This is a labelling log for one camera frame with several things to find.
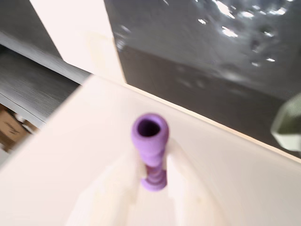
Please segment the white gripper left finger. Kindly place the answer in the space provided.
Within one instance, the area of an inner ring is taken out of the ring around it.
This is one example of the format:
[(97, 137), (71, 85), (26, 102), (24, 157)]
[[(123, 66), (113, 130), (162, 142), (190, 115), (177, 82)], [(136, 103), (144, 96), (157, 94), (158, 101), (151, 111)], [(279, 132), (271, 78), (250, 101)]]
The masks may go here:
[(78, 197), (66, 225), (124, 226), (146, 169), (136, 150), (123, 153)]

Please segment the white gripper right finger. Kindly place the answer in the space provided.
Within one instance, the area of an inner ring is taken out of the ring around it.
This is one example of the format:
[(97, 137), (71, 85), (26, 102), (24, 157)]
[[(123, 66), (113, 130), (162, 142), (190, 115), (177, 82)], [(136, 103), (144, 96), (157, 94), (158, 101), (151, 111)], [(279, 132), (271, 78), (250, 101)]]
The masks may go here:
[(177, 226), (217, 226), (219, 214), (212, 195), (189, 158), (174, 140), (166, 148), (168, 196), (173, 200)]

